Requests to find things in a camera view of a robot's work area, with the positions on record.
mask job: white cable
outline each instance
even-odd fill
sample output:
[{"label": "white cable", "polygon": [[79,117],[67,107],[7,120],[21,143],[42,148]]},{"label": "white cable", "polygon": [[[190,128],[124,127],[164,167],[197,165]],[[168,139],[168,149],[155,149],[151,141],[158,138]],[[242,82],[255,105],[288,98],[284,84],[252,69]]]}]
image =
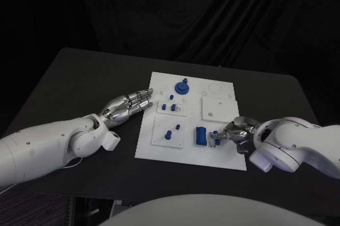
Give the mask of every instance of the white cable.
[{"label": "white cable", "polygon": [[72,165],[72,166],[66,166],[66,167],[63,167],[62,169],[66,169],[66,168],[72,168],[72,167],[75,167],[80,162],[82,162],[82,158],[80,158],[80,160],[79,160],[79,162],[75,164],[75,165]]},{"label": "white cable", "polygon": [[16,184],[11,185],[7,189],[4,189],[4,190],[0,192],[0,195],[1,195],[10,188],[13,188],[14,186],[16,186]]}]

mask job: table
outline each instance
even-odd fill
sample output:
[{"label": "table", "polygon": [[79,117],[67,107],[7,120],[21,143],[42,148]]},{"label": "table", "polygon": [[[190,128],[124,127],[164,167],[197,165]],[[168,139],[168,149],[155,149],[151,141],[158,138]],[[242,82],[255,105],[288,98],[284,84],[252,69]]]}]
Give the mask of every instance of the table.
[{"label": "table", "polygon": [[[151,72],[232,82],[239,114],[259,121],[295,116],[317,123],[294,77],[76,49],[60,50],[4,135],[49,122],[98,113],[106,102],[148,87]],[[142,113],[114,129],[121,142],[69,169],[18,184],[37,193],[148,201],[181,194],[249,198],[301,214],[340,216],[340,180],[308,164],[295,173],[263,173],[134,158]]]}]

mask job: blue knob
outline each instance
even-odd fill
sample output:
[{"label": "blue knob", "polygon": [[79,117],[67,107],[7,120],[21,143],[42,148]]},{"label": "blue knob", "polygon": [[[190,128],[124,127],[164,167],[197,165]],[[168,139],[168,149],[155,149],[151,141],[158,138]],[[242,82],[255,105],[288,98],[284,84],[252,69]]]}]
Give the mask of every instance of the blue knob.
[{"label": "blue knob", "polygon": [[214,145],[216,145],[216,146],[220,145],[219,139],[214,139]]},{"label": "blue knob", "polygon": [[168,140],[170,138],[171,138],[171,131],[168,130],[165,134],[165,140]]},{"label": "blue knob", "polygon": [[187,79],[183,79],[183,82],[176,84],[174,90],[178,94],[186,94],[188,92]]}]

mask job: black backdrop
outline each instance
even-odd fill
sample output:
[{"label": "black backdrop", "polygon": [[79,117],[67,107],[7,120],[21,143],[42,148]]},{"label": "black backdrop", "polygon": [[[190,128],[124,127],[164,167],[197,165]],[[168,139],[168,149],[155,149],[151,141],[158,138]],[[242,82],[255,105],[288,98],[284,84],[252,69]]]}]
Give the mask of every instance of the black backdrop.
[{"label": "black backdrop", "polygon": [[340,123],[340,0],[6,0],[1,8],[0,133],[63,47],[294,75],[320,123]]}]

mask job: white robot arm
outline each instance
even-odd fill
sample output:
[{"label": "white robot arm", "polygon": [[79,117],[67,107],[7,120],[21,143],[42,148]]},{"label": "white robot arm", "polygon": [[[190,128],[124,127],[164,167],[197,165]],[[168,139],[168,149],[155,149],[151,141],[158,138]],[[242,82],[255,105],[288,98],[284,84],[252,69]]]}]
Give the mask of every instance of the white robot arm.
[{"label": "white robot arm", "polygon": [[108,129],[152,105],[151,94],[150,88],[121,96],[98,115],[30,127],[0,139],[0,187],[42,177],[101,146],[112,151],[121,138]]},{"label": "white robot arm", "polygon": [[212,139],[233,140],[237,152],[245,154],[245,143],[253,141],[255,152],[249,161],[268,172],[272,165],[295,172],[302,162],[327,176],[340,179],[340,126],[320,127],[294,117],[259,123],[248,117],[236,117],[222,133]]}]

